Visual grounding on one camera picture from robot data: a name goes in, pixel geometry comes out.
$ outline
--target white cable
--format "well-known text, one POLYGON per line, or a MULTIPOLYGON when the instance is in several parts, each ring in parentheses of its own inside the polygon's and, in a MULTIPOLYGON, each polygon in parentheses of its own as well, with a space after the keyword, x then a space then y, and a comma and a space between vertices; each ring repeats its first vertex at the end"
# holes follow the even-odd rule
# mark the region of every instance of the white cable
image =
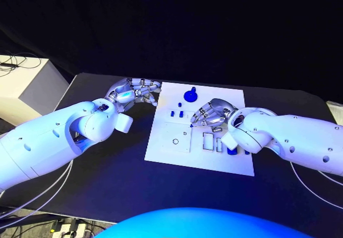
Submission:
POLYGON ((340 183, 338 181, 335 181, 332 178, 330 178, 321 171, 318 171, 321 173, 321 175, 328 178, 334 183, 337 183, 338 185, 343 186, 343 183, 340 183))
MULTIPOLYGON (((66 174, 64 181, 63 181, 63 183, 61 183, 61 185, 60 185, 60 187, 59 187, 59 190, 61 189, 61 187, 63 187, 63 185, 64 185, 64 183, 66 183, 66 179, 67 179, 69 174, 70 174, 70 171, 72 171, 72 165, 73 165, 73 161, 70 161, 70 163, 69 163, 69 166, 70 166, 70 167, 67 166, 67 167, 69 167, 69 171, 67 171, 67 174, 66 174)), ((49 200, 44 202, 44 204, 43 204, 27 216, 24 216, 23 218, 20 218, 18 220, 15 220, 14 222, 8 223, 7 225, 1 226, 0 229, 2 229, 4 227, 7 227, 7 226, 15 224, 15 223, 20 222, 25 217, 28 217, 33 213, 36 213, 36 212, 38 211, 38 209, 46 205, 46 203, 53 199, 53 197, 54 197, 56 194, 59 193, 59 190, 54 192, 54 194, 51 195, 51 197, 49 198, 49 200)))
POLYGON ((89 232, 92 237, 95 237, 95 234, 93 234, 93 232, 89 229, 85 229, 85 232, 89 232))
POLYGON ((2 217, 5 217, 7 215, 10 215, 12 212, 15 212, 17 210, 20 210, 30 202, 33 202, 49 190, 50 188, 54 186, 54 184, 57 183, 57 181, 60 180, 60 178, 63 177, 63 175, 66 174, 66 171, 69 169, 69 167, 72 166, 72 161, 69 162, 69 165, 66 167, 64 172, 61 173, 60 177, 57 178, 57 180, 54 181, 54 183, 46 188, 46 190, 36 196, 33 197, 20 207, 17 207, 15 209, 12 209, 10 212, 7 212, 4 215, 0 216, 0 219, 2 217))
POLYGON ((306 187, 306 185, 305 185, 304 182, 301 181, 301 179, 299 179, 299 177, 298 177, 298 174, 296 174, 296 172, 295 172, 295 170, 294 170, 292 163, 291 163, 291 168, 292 168, 292 171, 294 171, 294 173, 295 173, 295 176, 296 176, 299 182, 302 183, 302 185, 304 185, 304 187, 306 188, 306 190, 314 194, 314 196, 315 196, 318 199, 321 199, 325 203, 328 203, 330 205, 332 205, 334 207, 338 207, 340 209, 343 209, 343 207, 334 205, 331 202, 328 202, 325 199, 322 199, 322 198, 314 193, 314 191, 306 187))

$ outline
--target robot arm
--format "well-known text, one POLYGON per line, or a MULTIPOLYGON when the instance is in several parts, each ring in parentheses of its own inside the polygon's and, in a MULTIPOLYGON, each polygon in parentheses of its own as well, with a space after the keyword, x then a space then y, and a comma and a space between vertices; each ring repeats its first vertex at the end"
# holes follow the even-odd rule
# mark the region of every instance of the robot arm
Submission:
POLYGON ((159 83, 123 78, 105 95, 80 102, 17 126, 0 136, 0 192, 49 173, 102 142, 113 129, 126 133, 132 118, 121 112, 135 102, 157 105, 151 92, 159 83))
POLYGON ((262 147, 266 147, 282 159, 343 176, 340 125, 294 115, 276 116, 262 108, 237 110, 232 106, 219 107, 229 104, 221 101, 213 99, 201 107, 191 118, 191 126, 207 125, 214 132, 220 124, 227 123, 221 143, 230 150, 239 145, 246 151, 257 153, 262 147))

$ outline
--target black table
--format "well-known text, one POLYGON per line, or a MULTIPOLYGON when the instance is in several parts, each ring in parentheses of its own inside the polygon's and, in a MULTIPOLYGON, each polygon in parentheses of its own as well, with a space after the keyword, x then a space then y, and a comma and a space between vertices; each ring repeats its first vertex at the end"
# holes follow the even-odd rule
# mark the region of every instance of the black table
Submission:
MULTIPOLYGON (((79 74, 57 109, 102 98, 121 78, 79 74)), ((206 86, 242 89, 246 107, 262 107, 278 115, 294 114, 334 122, 322 100, 302 91, 206 86)), ((43 207, 44 212, 118 222, 152 210, 203 207, 256 216, 314 237, 341 237, 343 210, 308 192, 289 163, 270 150, 263 148, 253 155, 253 177, 144 161, 154 111, 152 105, 136 104, 126 112, 134 118, 129 133, 115 131, 74 159, 67 182, 43 207)), ((0 206, 21 205, 51 184, 63 170, 64 166, 11 187, 0 199, 0 206)), ((295 170, 312 191, 343 206, 340 185, 311 169, 295 165, 295 170)), ((25 208, 36 209, 56 189, 25 208)))

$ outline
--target black curtain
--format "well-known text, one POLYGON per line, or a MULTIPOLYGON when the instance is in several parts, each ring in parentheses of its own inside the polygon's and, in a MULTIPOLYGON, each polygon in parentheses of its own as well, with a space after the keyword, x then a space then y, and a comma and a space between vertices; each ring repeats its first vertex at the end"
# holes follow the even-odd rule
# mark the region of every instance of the black curtain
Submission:
POLYGON ((89 72, 296 89, 343 103, 341 26, 327 2, 0 3, 1 51, 49 58, 69 80, 89 72))

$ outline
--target power strip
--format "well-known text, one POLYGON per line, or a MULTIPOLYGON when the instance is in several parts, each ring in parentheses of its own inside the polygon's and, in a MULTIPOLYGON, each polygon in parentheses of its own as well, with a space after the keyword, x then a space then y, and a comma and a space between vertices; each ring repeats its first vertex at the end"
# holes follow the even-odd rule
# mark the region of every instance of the power strip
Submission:
MULTIPOLYGON (((51 238, 60 238, 61 234, 69 231, 69 228, 70 228, 70 224, 61 224, 60 231, 53 232, 51 238)), ((79 224, 74 238, 83 238, 85 229, 86 229, 86 224, 85 223, 79 224)))

